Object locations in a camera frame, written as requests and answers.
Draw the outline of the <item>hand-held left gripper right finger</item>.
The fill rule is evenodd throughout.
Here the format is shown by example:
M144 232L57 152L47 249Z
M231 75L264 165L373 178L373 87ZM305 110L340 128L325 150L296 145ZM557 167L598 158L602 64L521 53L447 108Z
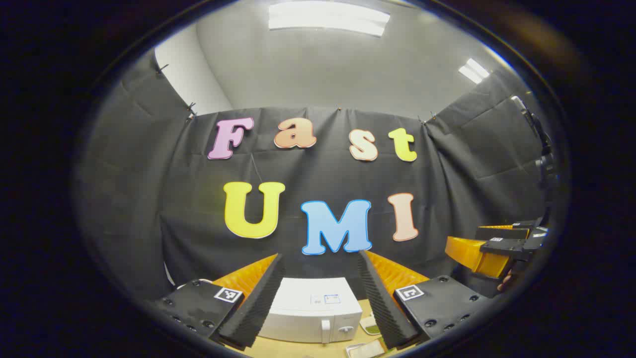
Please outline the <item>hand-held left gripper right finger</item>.
M451 276L416 279L402 266L369 251L358 252L357 269L388 349L445 335L491 305L491 298Z

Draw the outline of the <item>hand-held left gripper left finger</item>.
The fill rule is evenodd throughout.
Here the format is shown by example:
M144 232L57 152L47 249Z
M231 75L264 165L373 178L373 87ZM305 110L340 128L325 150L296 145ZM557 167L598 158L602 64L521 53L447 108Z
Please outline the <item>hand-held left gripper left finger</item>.
M186 282L154 308L202 339L244 351L263 328L284 274L282 257L274 254L214 281Z

